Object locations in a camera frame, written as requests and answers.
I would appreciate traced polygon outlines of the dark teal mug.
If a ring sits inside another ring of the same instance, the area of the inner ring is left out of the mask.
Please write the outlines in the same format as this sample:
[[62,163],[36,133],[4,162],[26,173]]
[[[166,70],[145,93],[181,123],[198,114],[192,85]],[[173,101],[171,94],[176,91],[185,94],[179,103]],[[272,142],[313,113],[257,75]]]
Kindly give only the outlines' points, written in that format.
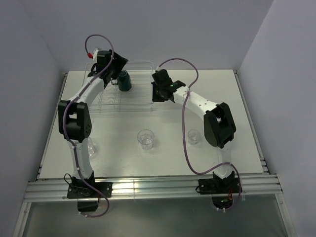
[[130,75],[126,70],[119,73],[116,80],[111,81],[112,85],[117,85],[120,91],[126,92],[132,88]]

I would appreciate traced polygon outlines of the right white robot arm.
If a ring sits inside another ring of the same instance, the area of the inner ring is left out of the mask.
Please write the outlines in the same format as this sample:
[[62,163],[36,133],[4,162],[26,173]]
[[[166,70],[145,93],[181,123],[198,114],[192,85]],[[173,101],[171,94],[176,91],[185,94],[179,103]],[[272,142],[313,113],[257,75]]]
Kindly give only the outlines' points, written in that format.
[[[226,103],[217,104],[209,101],[191,90],[181,81],[172,81],[167,70],[156,69],[152,74],[153,102],[171,101],[182,105],[182,140],[185,159],[189,169],[196,175],[204,175],[213,172],[216,179],[214,188],[218,192],[225,192],[230,186],[235,173],[232,164],[231,145],[236,132],[236,125]],[[213,168],[198,172],[193,169],[189,161],[186,132],[185,110],[189,109],[203,121],[204,137],[208,144],[217,149],[217,162]]]

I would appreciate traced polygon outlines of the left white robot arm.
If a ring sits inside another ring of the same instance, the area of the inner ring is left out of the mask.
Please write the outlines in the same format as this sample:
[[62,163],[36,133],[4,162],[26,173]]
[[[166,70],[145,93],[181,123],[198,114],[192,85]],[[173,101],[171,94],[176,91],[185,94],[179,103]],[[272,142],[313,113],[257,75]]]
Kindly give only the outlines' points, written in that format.
[[71,149],[74,177],[84,179],[78,189],[84,197],[96,192],[96,184],[89,181],[93,176],[88,153],[88,137],[92,131],[89,107],[107,85],[118,78],[128,62],[111,49],[94,52],[93,60],[87,81],[73,97],[58,104],[59,132]]

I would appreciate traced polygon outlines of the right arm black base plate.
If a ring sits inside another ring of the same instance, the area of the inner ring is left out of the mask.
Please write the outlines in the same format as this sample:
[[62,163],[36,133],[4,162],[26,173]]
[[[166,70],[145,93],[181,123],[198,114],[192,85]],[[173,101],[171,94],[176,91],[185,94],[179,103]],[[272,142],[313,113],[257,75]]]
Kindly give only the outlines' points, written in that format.
[[242,187],[239,184],[238,178],[210,178],[199,179],[197,191],[201,195],[215,195],[215,194],[228,194],[230,191],[233,194],[239,194],[242,192]]

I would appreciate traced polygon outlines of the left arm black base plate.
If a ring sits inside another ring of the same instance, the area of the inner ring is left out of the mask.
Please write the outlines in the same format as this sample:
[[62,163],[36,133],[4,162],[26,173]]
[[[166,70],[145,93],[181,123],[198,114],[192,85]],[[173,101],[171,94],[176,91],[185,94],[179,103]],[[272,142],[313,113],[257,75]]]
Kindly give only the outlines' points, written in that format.
[[[94,189],[97,189],[103,193],[107,198],[111,197],[113,187],[112,182],[97,182],[91,185],[94,187]],[[81,181],[78,184],[70,184],[67,192],[67,198],[100,198],[101,195],[94,189],[90,188]]]

